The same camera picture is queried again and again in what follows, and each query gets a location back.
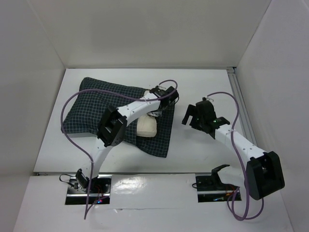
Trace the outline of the cream pillow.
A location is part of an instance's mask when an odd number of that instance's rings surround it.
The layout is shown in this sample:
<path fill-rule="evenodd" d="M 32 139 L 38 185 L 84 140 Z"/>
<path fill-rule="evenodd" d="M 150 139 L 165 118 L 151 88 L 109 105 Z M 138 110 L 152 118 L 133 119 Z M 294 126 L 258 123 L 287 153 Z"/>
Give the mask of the cream pillow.
<path fill-rule="evenodd" d="M 137 120 L 136 135 L 138 137 L 154 138 L 157 134 L 156 118 L 149 115 L 143 115 Z"/>

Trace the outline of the dark checked pillowcase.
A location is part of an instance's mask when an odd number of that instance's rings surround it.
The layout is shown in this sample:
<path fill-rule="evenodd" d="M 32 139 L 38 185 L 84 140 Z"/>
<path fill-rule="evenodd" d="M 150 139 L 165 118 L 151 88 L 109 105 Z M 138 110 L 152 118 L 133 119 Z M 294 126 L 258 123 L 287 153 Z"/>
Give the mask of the dark checked pillowcase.
<path fill-rule="evenodd" d="M 121 95 L 139 99 L 147 89 L 130 87 L 85 77 L 80 83 L 79 90 L 102 89 Z M 97 134 L 98 124 L 108 106 L 120 107 L 131 103 L 129 99 L 109 93 L 88 92 L 79 94 L 67 116 L 63 120 L 62 132 L 67 134 L 90 133 Z M 154 138 L 138 137 L 136 135 L 137 120 L 126 128 L 124 141 L 134 145 L 141 151 L 160 158 L 166 158 L 174 118 L 174 104 L 163 111 L 162 116 L 155 117 L 157 134 Z"/>

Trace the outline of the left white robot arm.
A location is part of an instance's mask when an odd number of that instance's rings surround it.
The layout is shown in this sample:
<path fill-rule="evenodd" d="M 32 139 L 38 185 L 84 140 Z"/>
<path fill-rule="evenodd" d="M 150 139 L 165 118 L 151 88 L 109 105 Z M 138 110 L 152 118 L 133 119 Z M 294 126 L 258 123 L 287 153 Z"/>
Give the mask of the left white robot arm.
<path fill-rule="evenodd" d="M 149 112 L 163 111 L 179 98 L 174 87 L 156 86 L 140 99 L 120 107 L 108 106 L 98 124 L 95 146 L 90 153 L 90 163 L 78 169 L 78 187 L 85 193 L 93 191 L 99 170 L 113 147 L 122 143 L 126 128 Z"/>

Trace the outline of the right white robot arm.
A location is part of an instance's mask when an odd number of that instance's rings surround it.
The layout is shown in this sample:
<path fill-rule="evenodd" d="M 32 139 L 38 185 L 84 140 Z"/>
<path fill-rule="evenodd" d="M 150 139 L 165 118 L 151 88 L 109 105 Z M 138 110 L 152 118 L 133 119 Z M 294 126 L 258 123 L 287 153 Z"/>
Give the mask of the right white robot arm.
<path fill-rule="evenodd" d="M 222 189 L 227 184 L 243 186 L 253 199 L 259 200 L 285 187 L 278 154 L 255 146 L 233 129 L 227 119 L 217 117 L 213 104 L 206 98 L 188 105 L 182 124 L 210 135 L 243 162 L 240 171 L 227 164 L 215 168 L 217 174 L 211 177 L 213 188 Z"/>

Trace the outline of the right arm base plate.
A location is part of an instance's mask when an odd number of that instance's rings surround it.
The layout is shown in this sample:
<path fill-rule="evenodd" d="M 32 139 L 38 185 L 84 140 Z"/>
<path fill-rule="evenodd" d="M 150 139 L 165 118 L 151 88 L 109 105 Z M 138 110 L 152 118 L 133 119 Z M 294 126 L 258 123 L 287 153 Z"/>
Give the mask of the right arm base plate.
<path fill-rule="evenodd" d="M 199 203 L 226 202 L 232 200 L 236 186 L 231 184 L 214 183 L 211 174 L 197 174 L 192 187 L 197 190 Z"/>

